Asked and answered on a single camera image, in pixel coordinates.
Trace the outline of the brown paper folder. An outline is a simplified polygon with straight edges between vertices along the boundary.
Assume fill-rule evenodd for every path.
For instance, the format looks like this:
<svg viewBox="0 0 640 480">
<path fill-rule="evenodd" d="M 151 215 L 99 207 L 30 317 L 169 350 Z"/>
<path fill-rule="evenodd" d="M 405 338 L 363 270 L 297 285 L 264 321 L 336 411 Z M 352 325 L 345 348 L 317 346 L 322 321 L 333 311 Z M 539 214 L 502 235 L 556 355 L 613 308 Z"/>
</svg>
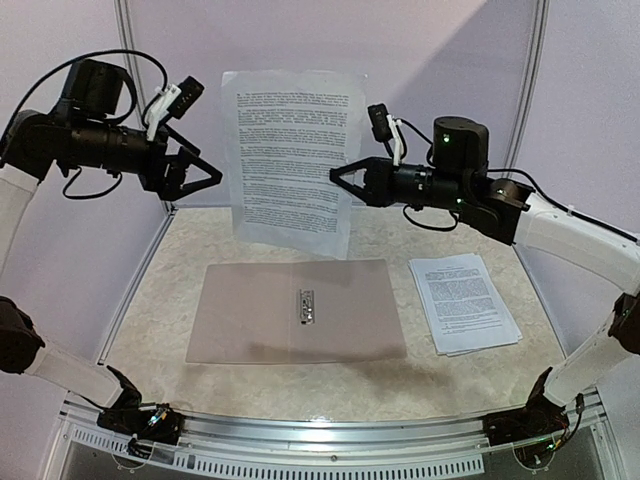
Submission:
<svg viewBox="0 0 640 480">
<path fill-rule="evenodd" d="M 300 289 L 315 323 L 298 319 Z M 231 263 L 206 270 L 186 362 L 304 365 L 403 359 L 384 260 Z"/>
</svg>

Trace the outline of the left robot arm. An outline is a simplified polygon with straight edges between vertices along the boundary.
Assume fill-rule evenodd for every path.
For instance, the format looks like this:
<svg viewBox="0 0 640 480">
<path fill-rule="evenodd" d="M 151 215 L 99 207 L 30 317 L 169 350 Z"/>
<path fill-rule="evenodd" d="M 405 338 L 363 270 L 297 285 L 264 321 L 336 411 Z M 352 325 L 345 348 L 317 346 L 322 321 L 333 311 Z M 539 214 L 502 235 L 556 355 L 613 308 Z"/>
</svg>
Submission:
<svg viewBox="0 0 640 480">
<path fill-rule="evenodd" d="M 41 378 L 108 410 L 128 434 L 148 426 L 136 389 L 93 362 L 109 294 L 160 222 L 164 205 L 220 183 L 219 170 L 171 128 L 203 93 L 193 77 L 164 81 L 127 125 L 128 71 L 105 51 L 60 65 L 47 111 L 19 103 L 1 135 L 1 368 Z"/>
</svg>

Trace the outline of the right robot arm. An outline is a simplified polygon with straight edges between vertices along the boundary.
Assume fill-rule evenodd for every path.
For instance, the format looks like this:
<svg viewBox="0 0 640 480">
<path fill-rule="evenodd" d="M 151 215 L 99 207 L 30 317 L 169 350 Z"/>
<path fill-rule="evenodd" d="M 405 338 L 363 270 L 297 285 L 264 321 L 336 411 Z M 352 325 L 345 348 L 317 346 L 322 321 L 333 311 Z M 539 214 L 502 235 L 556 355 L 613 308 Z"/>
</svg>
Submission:
<svg viewBox="0 0 640 480">
<path fill-rule="evenodd" d="M 333 168 L 329 178 L 371 207 L 394 204 L 448 211 L 457 221 L 508 246 L 537 249 L 614 284 L 621 295 L 605 323 L 562 364 L 545 370 L 524 406 L 484 419 L 486 429 L 537 436 L 567 426 L 565 408 L 590 385 L 639 352 L 639 240 L 552 200 L 534 182 L 493 178 L 489 131 L 471 119 L 433 124 L 428 165 L 399 154 Z"/>
</svg>

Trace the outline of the metal folder clip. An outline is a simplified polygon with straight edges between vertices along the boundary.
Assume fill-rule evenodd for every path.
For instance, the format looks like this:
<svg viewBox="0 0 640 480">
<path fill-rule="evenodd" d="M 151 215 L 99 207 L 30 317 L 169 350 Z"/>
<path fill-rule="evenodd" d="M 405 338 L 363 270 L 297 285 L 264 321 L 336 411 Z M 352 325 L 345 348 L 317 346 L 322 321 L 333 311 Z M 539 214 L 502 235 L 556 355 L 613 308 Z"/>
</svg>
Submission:
<svg viewBox="0 0 640 480">
<path fill-rule="evenodd" d="M 315 295 L 310 289 L 300 289 L 297 297 L 298 319 L 302 325 L 315 323 Z"/>
</svg>

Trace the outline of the stack of printed papers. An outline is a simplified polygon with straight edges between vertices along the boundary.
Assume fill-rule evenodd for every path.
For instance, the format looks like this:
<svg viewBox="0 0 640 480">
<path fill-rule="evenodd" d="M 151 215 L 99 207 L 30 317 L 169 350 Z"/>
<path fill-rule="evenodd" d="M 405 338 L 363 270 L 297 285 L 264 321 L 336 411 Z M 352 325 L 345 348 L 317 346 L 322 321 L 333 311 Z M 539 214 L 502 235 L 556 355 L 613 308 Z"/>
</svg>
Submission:
<svg viewBox="0 0 640 480">
<path fill-rule="evenodd" d="M 514 345 L 522 333 L 477 254 L 408 262 L 439 355 Z"/>
</svg>

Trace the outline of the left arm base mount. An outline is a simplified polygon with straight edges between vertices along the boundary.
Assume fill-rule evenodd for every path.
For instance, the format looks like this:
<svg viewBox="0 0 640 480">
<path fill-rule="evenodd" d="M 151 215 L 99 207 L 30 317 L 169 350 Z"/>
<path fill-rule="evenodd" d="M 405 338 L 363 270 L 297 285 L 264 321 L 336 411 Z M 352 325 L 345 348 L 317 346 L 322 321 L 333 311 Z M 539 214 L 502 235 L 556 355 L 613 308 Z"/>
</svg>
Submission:
<svg viewBox="0 0 640 480">
<path fill-rule="evenodd" d="M 186 417 L 168 403 L 143 405 L 138 397 L 120 397 L 113 406 L 103 410 L 97 426 L 139 440 L 177 445 Z"/>
</svg>

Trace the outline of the aluminium front rail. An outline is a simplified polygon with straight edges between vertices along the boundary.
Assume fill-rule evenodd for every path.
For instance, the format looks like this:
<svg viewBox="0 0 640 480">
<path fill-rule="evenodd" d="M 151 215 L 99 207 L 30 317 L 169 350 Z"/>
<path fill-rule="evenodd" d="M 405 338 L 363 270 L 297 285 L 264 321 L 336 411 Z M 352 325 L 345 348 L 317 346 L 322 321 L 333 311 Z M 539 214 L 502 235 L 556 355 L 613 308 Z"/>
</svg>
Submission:
<svg viewBox="0 0 640 480">
<path fill-rule="evenodd" d="M 574 453 L 586 457 L 603 458 L 616 453 L 617 447 L 599 394 L 591 389 L 584 395 L 585 410 L 576 414 L 570 409 L 571 439 L 556 451 L 557 456 Z M 250 448 L 276 451 L 360 452 L 383 453 L 396 456 L 446 457 L 462 454 L 512 451 L 519 448 L 544 447 L 562 436 L 561 432 L 534 439 L 491 446 L 483 432 L 484 413 L 431 419 L 335 422 L 316 418 L 306 421 L 264 420 L 187 412 L 178 444 L 132 439 L 128 435 L 111 432 L 97 426 L 98 411 L 82 399 L 70 395 L 62 405 L 60 415 L 67 432 L 74 426 L 88 427 L 102 433 L 116 434 L 129 439 L 128 451 L 144 458 L 149 450 L 141 443 L 170 447 L 188 445 L 229 445 L 233 449 Z"/>
</svg>

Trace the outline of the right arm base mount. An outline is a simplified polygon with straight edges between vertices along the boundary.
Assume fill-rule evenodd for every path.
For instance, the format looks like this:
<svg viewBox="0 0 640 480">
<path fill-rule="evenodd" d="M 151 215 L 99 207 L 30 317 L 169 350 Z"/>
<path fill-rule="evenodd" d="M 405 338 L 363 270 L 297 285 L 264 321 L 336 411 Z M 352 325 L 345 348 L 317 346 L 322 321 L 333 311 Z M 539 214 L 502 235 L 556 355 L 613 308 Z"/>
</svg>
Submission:
<svg viewBox="0 0 640 480">
<path fill-rule="evenodd" d="M 562 440 L 571 435 L 564 407 L 546 398 L 527 402 L 511 410 L 489 413 L 481 418 L 483 432 L 491 446 L 520 442 L 561 432 Z"/>
</svg>

